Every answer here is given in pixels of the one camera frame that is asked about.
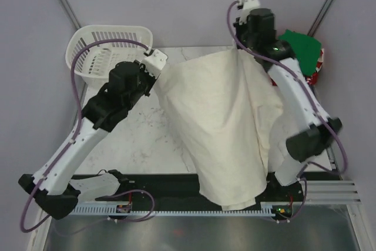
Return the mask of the cream white t shirt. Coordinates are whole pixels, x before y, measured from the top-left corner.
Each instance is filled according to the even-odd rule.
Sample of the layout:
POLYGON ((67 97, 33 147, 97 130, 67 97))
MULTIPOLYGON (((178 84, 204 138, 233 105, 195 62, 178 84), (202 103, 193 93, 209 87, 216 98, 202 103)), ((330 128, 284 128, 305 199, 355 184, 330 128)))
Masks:
POLYGON ((253 206, 267 186, 270 132, 283 102, 264 69, 232 48, 167 64, 155 87, 199 178, 223 210, 253 206))

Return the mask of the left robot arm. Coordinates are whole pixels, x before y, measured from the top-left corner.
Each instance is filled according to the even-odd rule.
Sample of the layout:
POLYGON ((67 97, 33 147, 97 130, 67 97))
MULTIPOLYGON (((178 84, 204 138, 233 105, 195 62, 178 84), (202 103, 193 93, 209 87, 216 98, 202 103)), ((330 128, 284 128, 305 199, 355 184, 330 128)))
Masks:
POLYGON ((123 176, 110 170, 99 176, 74 180, 77 168, 93 148, 124 120, 142 96, 148 96, 166 62, 119 62, 109 80, 82 110, 79 129, 33 175, 24 174, 18 183, 33 196, 38 206, 55 220, 65 218, 77 204, 113 196, 122 200, 129 193, 123 176))

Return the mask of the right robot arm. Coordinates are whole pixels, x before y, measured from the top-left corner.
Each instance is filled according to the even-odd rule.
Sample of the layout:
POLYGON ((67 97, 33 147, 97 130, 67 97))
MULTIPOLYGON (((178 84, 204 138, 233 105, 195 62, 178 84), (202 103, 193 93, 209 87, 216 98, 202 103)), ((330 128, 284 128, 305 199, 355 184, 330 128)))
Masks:
POLYGON ((267 8, 240 7, 241 16, 233 24, 234 40, 239 48, 256 61, 277 84, 285 102, 295 114, 299 132, 286 139, 288 155, 274 172, 275 182, 269 185, 270 196, 283 200, 290 194, 290 184, 297 181, 314 157, 339 142, 343 125, 332 118, 314 96, 299 61, 284 40, 277 39, 275 17, 267 8))

